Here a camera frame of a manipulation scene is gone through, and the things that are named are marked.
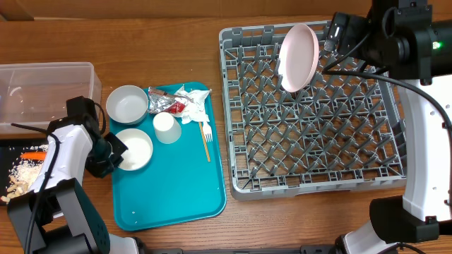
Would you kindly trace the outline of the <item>white bowl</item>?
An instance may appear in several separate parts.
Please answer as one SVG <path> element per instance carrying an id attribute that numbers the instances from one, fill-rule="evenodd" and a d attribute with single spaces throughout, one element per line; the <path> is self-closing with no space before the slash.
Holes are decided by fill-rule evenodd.
<path id="1" fill-rule="evenodd" d="M 127 128 L 118 132 L 116 137 L 127 146 L 127 150 L 121 155 L 123 158 L 119 164 L 121 170 L 139 170 L 150 161 L 153 143 L 147 133 L 137 128 Z"/>

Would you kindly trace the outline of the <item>grey bowl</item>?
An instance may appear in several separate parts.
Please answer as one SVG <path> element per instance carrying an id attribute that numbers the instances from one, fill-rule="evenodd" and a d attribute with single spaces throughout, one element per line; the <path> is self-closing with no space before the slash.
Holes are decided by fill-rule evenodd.
<path id="1" fill-rule="evenodd" d="M 117 123 L 137 124 L 148 113 L 148 94 L 135 85 L 123 85 L 110 93 L 106 110 Z"/>

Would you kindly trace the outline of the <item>foil wrapper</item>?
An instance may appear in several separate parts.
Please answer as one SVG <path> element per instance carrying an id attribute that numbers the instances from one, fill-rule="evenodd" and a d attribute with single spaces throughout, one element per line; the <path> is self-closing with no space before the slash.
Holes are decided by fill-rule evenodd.
<path id="1" fill-rule="evenodd" d="M 148 88 L 148 112 L 150 114 L 158 114 L 167 112 L 167 109 L 175 102 L 182 102 L 184 98 L 178 95 L 171 95 L 168 92 L 159 90 L 154 87 Z"/>

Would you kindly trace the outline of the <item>orange carrot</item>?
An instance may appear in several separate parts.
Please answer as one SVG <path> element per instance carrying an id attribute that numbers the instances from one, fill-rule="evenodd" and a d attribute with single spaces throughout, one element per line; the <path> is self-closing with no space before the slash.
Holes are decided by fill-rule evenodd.
<path id="1" fill-rule="evenodd" d="M 25 152 L 20 155 L 21 159 L 31 159 L 44 161 L 47 153 L 46 152 Z"/>

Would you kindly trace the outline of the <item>red sauce packet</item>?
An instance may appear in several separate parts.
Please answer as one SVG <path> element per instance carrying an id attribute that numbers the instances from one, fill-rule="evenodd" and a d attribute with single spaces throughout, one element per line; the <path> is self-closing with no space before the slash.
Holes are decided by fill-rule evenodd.
<path id="1" fill-rule="evenodd" d="M 182 113 L 185 109 L 186 105 L 181 102 L 175 102 L 168 109 L 167 112 L 170 114 L 179 114 Z"/>

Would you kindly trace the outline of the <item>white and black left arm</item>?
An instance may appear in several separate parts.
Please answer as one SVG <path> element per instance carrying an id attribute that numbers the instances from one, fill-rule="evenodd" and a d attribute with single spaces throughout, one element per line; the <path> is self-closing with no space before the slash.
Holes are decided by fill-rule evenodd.
<path id="1" fill-rule="evenodd" d="M 25 253 L 146 253 L 139 238 L 108 232 L 82 187 L 85 171 L 105 177 L 128 149 L 99 125 L 99 108 L 74 97 L 66 102 L 66 117 L 43 130 L 48 150 L 41 171 L 29 191 L 7 205 Z"/>

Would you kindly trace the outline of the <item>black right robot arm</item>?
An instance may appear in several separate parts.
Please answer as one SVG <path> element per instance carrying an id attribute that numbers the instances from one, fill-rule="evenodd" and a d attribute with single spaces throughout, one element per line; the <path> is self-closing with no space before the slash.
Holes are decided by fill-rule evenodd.
<path id="1" fill-rule="evenodd" d="M 405 116 L 405 192 L 371 201 L 370 220 L 333 253 L 396 253 L 451 234 L 451 22 L 426 1 L 374 1 L 366 17 L 337 12 L 325 49 L 375 66 L 359 78 L 398 88 Z"/>

